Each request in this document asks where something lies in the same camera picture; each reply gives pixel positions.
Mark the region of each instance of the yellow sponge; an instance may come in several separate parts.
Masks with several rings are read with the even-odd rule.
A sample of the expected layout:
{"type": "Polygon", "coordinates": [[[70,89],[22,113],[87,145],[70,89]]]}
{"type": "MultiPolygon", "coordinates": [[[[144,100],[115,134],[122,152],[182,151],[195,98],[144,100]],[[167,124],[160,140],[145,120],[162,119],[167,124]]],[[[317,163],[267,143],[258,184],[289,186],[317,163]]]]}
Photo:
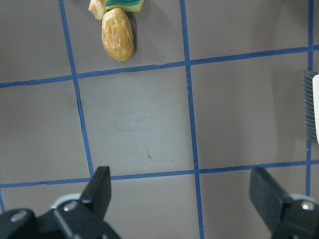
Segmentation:
{"type": "Polygon", "coordinates": [[[144,0],[108,0],[106,10],[121,8],[124,11],[140,11],[144,0]]]}

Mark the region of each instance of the sponge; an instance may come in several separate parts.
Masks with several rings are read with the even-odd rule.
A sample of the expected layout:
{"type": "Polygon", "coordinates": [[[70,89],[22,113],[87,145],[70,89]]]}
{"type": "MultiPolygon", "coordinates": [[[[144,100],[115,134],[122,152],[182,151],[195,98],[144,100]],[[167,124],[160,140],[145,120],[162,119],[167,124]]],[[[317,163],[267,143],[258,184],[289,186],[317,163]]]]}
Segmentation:
{"type": "Polygon", "coordinates": [[[108,0],[106,10],[121,8],[124,11],[140,11],[144,0],[108,0]]]}

